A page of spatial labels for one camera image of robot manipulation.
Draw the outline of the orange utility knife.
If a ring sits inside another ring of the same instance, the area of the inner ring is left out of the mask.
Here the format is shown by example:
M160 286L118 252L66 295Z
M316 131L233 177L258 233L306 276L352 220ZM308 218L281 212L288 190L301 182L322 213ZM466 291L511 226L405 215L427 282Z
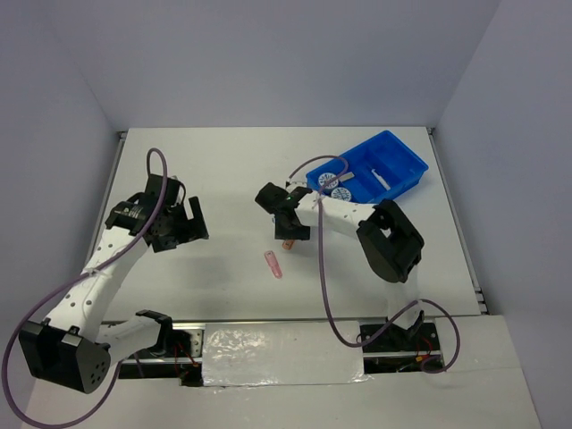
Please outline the orange utility knife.
M295 240L285 240L285 241L282 243L282 247L283 247L285 250L292 250L293 247L294 247L294 245L295 245L295 243L296 243Z

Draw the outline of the pink utility knife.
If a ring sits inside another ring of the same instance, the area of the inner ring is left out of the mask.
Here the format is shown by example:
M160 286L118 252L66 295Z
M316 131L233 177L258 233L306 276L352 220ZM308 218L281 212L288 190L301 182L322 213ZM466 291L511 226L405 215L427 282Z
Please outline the pink utility knife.
M282 269L281 269L280 264L278 262L277 256L274 254L274 252L272 250L266 251L264 253L264 257L265 257L265 261L266 261L268 267L270 268L273 276L276 279L281 279L282 278Z

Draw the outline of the blue tape roll jar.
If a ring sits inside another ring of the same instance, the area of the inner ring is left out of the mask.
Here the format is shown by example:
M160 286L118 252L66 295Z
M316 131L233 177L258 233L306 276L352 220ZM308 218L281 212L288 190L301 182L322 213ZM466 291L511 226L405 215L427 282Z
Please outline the blue tape roll jar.
M352 200L351 192L344 187L337 187L333 189L330 196L341 201L350 202Z

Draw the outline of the grey metal blade case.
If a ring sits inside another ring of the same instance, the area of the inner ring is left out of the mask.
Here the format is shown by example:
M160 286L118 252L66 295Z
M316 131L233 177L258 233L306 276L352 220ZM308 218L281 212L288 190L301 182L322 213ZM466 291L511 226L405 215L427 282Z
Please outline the grey metal blade case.
M354 177L355 177L355 175L354 175L353 172L347 172L347 173L343 174L343 175L339 178L339 180L340 180L340 181L349 181L349 180L353 179Z

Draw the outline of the blue capped white marker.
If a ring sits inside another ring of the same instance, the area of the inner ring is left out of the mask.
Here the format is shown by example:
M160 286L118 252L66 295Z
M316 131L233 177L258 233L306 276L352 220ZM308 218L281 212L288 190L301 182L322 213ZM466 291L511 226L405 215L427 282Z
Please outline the blue capped white marker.
M371 174L375 177L375 179L386 189L390 190L390 184L384 179L384 177L379 174L375 169L371 170Z

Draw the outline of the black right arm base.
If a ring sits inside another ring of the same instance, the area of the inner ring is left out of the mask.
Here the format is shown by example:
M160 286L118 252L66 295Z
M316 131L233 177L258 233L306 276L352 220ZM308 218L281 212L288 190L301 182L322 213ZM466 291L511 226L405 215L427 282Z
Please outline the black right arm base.
M392 325L362 348L366 374L416 373L444 368L441 344L433 321L417 322L412 333Z

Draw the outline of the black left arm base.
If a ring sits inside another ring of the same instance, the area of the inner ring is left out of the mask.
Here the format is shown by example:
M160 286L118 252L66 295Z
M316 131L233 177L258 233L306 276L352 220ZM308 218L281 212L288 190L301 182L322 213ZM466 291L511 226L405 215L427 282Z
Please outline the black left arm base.
M141 349L122 363L120 380L167 380L182 387L202 387L203 328L175 327L166 351Z

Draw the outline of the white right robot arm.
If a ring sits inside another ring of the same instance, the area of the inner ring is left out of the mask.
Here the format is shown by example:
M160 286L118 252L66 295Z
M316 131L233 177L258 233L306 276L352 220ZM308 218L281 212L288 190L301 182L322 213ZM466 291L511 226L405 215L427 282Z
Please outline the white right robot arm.
M415 344L423 321L418 304L416 266L425 245L420 232L392 200L376 205L323 196L303 186L281 188L271 182L258 191L255 202L273 217L277 240L318 240L320 281L325 282L324 232L333 231L359 242L368 266L388 284L386 298L389 340L397 349Z

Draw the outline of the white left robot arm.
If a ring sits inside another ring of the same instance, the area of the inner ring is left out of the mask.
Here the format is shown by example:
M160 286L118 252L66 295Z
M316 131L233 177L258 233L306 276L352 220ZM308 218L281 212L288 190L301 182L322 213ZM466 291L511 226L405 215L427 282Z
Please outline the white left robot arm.
M105 325L104 316L135 264L148 252L208 239L198 197L181 201L184 185L152 174L142 192L114 206L81 279L40 323L18 334L31 375L90 394L111 366L141 350L173 351L181 335L172 318L144 309L128 321Z

